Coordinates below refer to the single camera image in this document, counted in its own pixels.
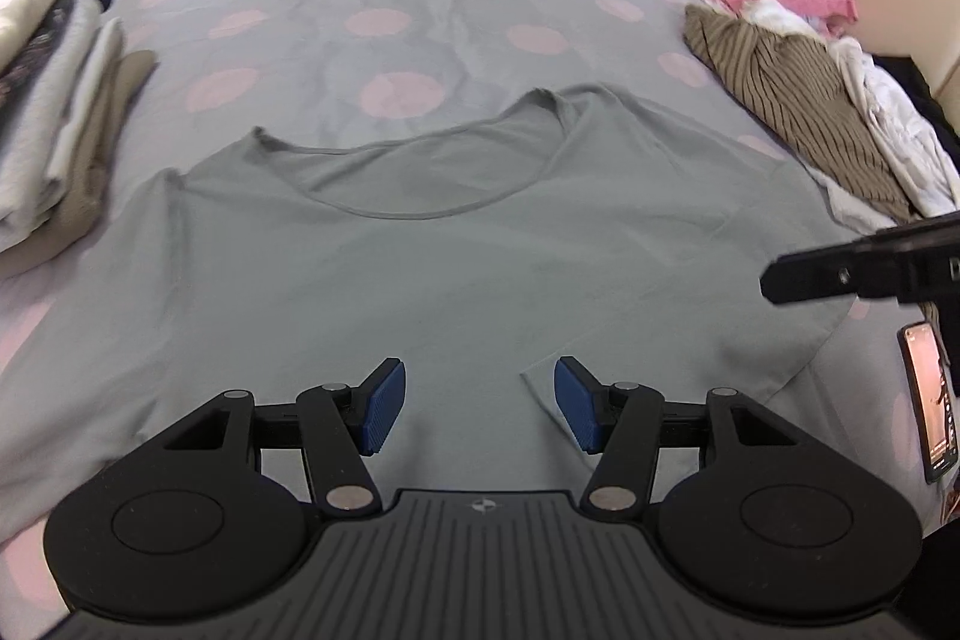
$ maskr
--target polka dot bedsheet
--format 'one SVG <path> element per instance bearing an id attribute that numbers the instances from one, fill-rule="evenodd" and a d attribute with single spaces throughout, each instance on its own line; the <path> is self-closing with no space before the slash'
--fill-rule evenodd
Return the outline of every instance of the polka dot bedsheet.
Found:
<path id="1" fill-rule="evenodd" d="M 153 49 L 160 64 L 123 133 L 109 216 L 157 170 L 189 169 L 253 125 L 299 145 L 348 148 L 493 116 L 532 87 L 597 80 L 761 154 L 788 155 L 686 51 L 691 1 L 116 0 L 109 15 L 123 19 L 128 48 Z M 0 282 L 0 372 L 102 231 Z M 952 476 L 923 481 L 896 345 L 896 330 L 918 319 L 912 308 L 854 302 L 770 404 L 898 487 L 932 530 Z M 691 453 L 664 458 L 696 468 Z M 42 521 L 0 548 L 6 640 L 35 637 L 64 614 L 41 537 Z"/>

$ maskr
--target wrinkled fabric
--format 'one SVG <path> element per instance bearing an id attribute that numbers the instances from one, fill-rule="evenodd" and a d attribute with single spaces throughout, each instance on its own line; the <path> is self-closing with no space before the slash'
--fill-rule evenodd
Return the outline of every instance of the wrinkled fabric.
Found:
<path id="1" fill-rule="evenodd" d="M 694 5 L 683 39 L 803 162 L 898 223 L 910 220 L 910 201 L 822 44 Z"/>
<path id="2" fill-rule="evenodd" d="M 850 303 L 774 307 L 757 277 L 837 237 L 796 161 L 601 85 L 352 150 L 257 129 L 146 183 L 0 375 L 0 537 L 227 387 L 287 402 L 387 356 L 408 386 L 368 462 L 384 496 L 579 491 L 527 367 L 587 335 L 656 357 L 670 398 L 735 366 L 765 400 Z"/>

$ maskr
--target metal screw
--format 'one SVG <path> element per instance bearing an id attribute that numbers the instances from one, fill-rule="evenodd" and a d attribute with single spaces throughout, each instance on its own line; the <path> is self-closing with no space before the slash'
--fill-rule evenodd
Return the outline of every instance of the metal screw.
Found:
<path id="1" fill-rule="evenodd" d="M 605 485 L 590 492 L 590 504 L 601 510 L 626 510 L 637 504 L 637 495 L 620 485 Z"/>
<path id="2" fill-rule="evenodd" d="M 373 492 L 362 485 L 338 485 L 326 492 L 326 504 L 338 510 L 360 510 L 372 501 Z"/>

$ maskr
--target bed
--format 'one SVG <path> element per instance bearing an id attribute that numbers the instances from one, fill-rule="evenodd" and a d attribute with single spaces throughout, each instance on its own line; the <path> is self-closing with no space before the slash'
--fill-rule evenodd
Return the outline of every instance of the bed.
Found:
<path id="1" fill-rule="evenodd" d="M 695 119 L 767 162 L 760 165 L 799 167 L 686 50 L 683 9 L 695 1 L 116 0 L 109 15 L 123 19 L 128 48 L 154 50 L 160 66 L 122 137 L 109 218 L 155 172 L 189 170 L 253 125 L 297 145 L 356 148 L 494 116 L 532 87 L 596 81 Z M 858 2 L 854 33 L 864 47 L 912 55 L 960 125 L 960 0 Z M 812 181 L 803 187 L 809 199 L 820 198 Z M 0 371 L 69 288 L 107 224 L 54 262 L 0 283 Z M 835 226 L 821 239 L 850 237 Z M 896 345 L 896 330 L 920 314 L 889 302 L 842 306 L 813 359 L 762 401 L 901 490 L 925 530 L 935 530 L 954 473 L 936 485 L 923 480 Z M 602 355 L 581 357 L 601 374 L 613 371 Z M 560 431 L 539 379 L 549 360 L 552 355 L 517 380 L 541 406 L 542 426 Z M 703 398 L 696 384 L 645 381 L 670 399 Z M 255 390 L 264 402 L 289 401 Z M 166 405 L 133 434 L 131 446 L 204 400 Z M 565 447 L 556 459 L 560 466 L 526 487 L 582 487 L 589 462 Z M 656 496 L 695 468 L 696 453 L 666 453 Z M 265 472 L 304 493 L 295 463 L 274 458 L 265 461 Z M 376 469 L 374 477 L 381 479 Z M 45 572 L 42 520 L 34 523 L 49 509 L 40 503 L 32 517 L 19 519 L 16 528 L 32 525 L 0 555 L 0 635 L 6 640 L 37 636 L 64 612 Z"/>

